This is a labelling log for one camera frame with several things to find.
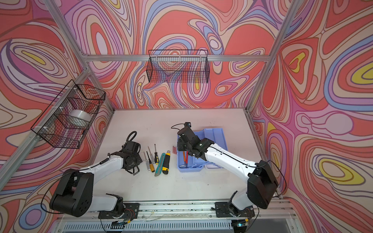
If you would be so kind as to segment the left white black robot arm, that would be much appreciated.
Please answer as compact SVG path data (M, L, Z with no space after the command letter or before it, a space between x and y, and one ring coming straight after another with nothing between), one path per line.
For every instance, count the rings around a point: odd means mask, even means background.
M124 170L133 176L140 172L141 145L134 141L137 133L131 132L121 149L109 153L103 161L80 170L65 171L58 181L49 208L74 217L99 212L102 216L121 218L126 211L123 197L115 194L95 196L93 188L98 181L116 171Z

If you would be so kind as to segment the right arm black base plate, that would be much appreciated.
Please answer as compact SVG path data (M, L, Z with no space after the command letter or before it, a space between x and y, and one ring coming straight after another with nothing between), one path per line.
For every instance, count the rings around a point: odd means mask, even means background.
M254 209L252 206L239 210L233 204L229 202L215 202L214 206L211 208L215 212L216 217L244 217L251 219L255 216Z

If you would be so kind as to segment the red handled pliers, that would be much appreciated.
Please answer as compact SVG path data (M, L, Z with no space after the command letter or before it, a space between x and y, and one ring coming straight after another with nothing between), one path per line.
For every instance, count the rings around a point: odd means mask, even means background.
M187 165L188 165L188 153L187 153L187 151L183 151L183 160L184 160L184 164L180 165L179 167L180 168L187 168Z

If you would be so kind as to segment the white blue plastic tool box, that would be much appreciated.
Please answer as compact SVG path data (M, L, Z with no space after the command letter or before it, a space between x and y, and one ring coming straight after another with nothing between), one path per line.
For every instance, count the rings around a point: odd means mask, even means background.
M207 148L211 145L227 150L227 144L222 128L210 128L202 131L187 130L184 136L177 136L177 166L180 172L199 172L203 168L220 169L221 167L206 159Z

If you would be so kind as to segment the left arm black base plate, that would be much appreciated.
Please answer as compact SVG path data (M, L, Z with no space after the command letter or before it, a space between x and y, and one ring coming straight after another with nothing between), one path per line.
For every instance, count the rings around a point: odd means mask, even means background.
M119 207L115 207L112 211L100 211L98 218L133 220L138 217L139 207L139 203L122 203Z

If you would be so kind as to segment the yellow black utility knife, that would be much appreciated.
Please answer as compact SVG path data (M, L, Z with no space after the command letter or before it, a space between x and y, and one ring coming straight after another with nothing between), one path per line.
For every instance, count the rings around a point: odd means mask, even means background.
M162 166L162 173L168 175L170 168L171 151L168 150L164 155L164 161Z

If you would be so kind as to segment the black yellow small screwdriver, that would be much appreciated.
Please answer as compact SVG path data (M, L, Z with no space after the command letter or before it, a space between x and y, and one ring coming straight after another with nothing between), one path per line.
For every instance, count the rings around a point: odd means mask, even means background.
M158 153L157 153L157 150L156 150L156 144L154 144L154 160L155 160L155 163L158 165L159 157L158 157Z

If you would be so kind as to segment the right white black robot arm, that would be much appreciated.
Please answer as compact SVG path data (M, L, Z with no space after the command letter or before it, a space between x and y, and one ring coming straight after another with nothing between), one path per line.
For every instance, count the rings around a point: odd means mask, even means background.
M235 191L227 202L228 214L239 216L241 211L255 205L267 209L278 188L278 181L268 162L253 162L241 158L208 138L200 139L185 122L178 130L177 147L189 156L214 163L246 182L246 188Z

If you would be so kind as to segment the small silver screwdriver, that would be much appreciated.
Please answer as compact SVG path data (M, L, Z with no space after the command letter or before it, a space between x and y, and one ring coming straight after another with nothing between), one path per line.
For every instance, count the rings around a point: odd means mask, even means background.
M148 171L151 171L150 169L150 164L149 164L149 161L147 159L147 156L146 156L146 153L144 152L144 160L145 160L145 164L146 164L146 167L147 167L147 170Z

